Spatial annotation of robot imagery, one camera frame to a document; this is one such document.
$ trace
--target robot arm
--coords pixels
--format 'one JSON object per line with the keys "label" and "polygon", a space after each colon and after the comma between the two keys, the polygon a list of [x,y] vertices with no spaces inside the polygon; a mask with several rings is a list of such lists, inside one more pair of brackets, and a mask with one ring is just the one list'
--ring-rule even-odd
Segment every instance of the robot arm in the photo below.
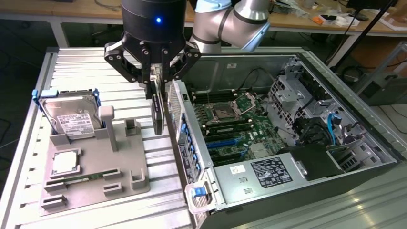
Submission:
{"label": "robot arm", "polygon": [[[193,35],[187,42],[187,0],[121,0],[124,33],[121,41],[105,45],[105,61],[128,82],[145,87],[156,135],[163,132],[165,83],[183,78],[200,51],[220,52],[220,40],[247,51],[256,48],[269,27],[268,4],[269,0],[243,0],[233,9],[231,0],[199,0]],[[129,63],[124,51],[141,68]]]}

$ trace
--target warning label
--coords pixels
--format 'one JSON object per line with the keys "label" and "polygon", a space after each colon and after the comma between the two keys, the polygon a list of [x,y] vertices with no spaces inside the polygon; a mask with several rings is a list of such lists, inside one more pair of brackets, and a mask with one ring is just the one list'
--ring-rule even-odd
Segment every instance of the warning label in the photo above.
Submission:
{"label": "warning label", "polygon": [[95,132],[88,113],[61,115],[56,118],[68,136],[92,134]]}
{"label": "warning label", "polygon": [[263,188],[268,188],[292,181],[279,157],[252,162],[251,164]]}

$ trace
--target metal workbench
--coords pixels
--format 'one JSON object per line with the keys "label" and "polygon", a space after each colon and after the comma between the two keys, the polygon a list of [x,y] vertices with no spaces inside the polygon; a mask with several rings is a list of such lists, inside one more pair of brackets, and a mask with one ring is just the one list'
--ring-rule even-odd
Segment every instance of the metal workbench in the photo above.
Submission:
{"label": "metal workbench", "polygon": [[[115,106],[115,122],[137,118],[143,128],[151,191],[40,217],[38,199],[50,127],[30,103],[0,202],[1,228],[192,227],[168,130],[163,136],[155,136],[143,88],[125,81],[105,63],[103,55],[101,48],[68,48],[46,53],[36,89],[95,87],[100,91],[101,104]],[[407,166],[401,164],[348,193],[239,228],[405,228],[405,206]]]}

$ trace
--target wooden desk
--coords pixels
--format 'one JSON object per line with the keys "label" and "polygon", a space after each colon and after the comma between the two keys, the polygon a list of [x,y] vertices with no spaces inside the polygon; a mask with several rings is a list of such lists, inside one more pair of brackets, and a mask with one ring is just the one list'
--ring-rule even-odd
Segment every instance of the wooden desk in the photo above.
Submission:
{"label": "wooden desk", "polygon": [[[119,5],[120,0],[100,0],[101,3],[109,5]],[[319,0],[320,4],[336,8],[337,2],[332,0]],[[320,13],[315,10],[304,9],[311,16]],[[335,65],[349,46],[357,39],[361,31],[369,24],[375,15],[365,13],[369,21],[361,21],[357,27],[352,27],[348,31],[348,39],[344,42],[337,55],[332,58],[329,65]],[[0,0],[0,19],[26,20],[26,21],[46,21],[50,24],[54,38],[60,47],[68,47],[61,23],[95,23],[95,24],[123,24],[121,12],[112,11],[95,4],[93,0],[74,0],[73,3],[54,2],[52,0]],[[195,12],[191,4],[187,4],[185,11],[185,26],[193,26]],[[343,34],[347,27],[320,26],[308,18],[297,18],[295,15],[271,14],[269,15],[271,28],[269,31],[285,32],[307,32],[307,33],[327,33]],[[393,31],[385,25],[377,22],[369,36],[387,37],[407,37],[407,32]]]}

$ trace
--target black pole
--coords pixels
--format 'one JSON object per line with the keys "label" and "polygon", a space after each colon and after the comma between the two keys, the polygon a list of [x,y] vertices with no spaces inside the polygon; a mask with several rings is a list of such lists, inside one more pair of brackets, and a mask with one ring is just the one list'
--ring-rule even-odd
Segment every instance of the black pole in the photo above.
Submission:
{"label": "black pole", "polygon": [[356,48],[357,44],[360,43],[361,39],[367,36],[371,28],[375,26],[375,24],[377,23],[377,21],[380,20],[383,14],[385,13],[385,11],[388,10],[388,8],[391,7],[391,5],[393,4],[396,0],[389,0],[385,4],[385,6],[381,8],[379,14],[376,15],[376,17],[373,18],[373,20],[371,21],[371,23],[368,24],[367,28],[363,30],[360,36],[357,37],[356,41],[353,42],[353,44],[351,45],[349,49],[347,50],[345,54],[343,55],[341,59],[337,61],[337,64],[335,66],[331,67],[332,72],[335,72],[339,68],[339,66],[343,64],[345,58],[351,55],[351,52],[353,51],[353,49]]}

